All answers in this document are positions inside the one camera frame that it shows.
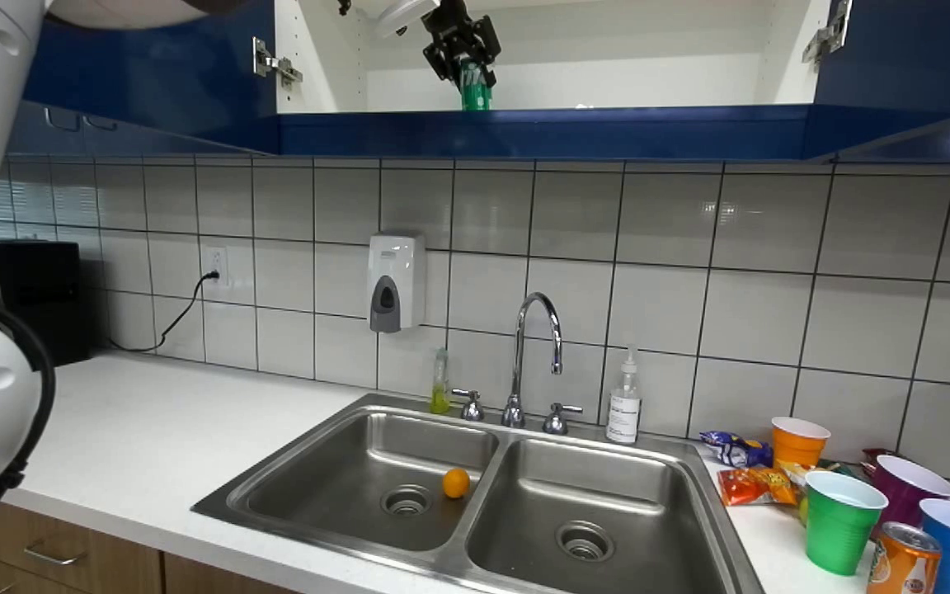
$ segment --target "white countertop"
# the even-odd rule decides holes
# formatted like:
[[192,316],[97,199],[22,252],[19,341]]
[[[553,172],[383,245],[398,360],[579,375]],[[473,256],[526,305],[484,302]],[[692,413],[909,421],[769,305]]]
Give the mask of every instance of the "white countertop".
[[[192,505],[359,389],[150,358],[61,369],[61,396],[28,481],[6,503],[146,547],[299,592],[461,592],[385,566],[195,515]],[[805,562],[803,527],[780,507],[729,507],[769,594],[861,594]]]

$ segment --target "yellow cup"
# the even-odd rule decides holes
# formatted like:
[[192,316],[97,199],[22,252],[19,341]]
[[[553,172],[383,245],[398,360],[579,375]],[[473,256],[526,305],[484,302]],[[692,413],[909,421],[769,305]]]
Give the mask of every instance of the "yellow cup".
[[773,468],[815,468],[831,433],[810,421],[777,416],[773,421]]

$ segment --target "black appliance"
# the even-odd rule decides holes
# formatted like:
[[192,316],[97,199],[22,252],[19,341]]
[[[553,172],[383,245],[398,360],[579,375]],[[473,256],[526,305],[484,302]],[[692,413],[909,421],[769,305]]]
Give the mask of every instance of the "black appliance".
[[37,330],[55,368],[97,350],[78,245],[0,240],[0,305]]

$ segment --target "green cup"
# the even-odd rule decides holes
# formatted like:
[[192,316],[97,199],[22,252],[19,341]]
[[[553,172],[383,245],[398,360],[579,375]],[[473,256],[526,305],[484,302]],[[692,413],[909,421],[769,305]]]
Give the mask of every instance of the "green cup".
[[836,575],[856,575],[867,537],[892,505],[875,484],[838,471],[810,471],[805,556]]

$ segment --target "stainless steel sink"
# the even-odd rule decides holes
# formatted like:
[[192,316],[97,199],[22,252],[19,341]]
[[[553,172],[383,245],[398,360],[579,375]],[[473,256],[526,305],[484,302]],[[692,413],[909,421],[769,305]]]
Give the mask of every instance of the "stainless steel sink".
[[[440,495],[449,466],[477,480],[466,503]],[[593,427],[540,437],[385,396],[352,403],[195,511],[477,592],[763,592],[687,441],[610,445]]]

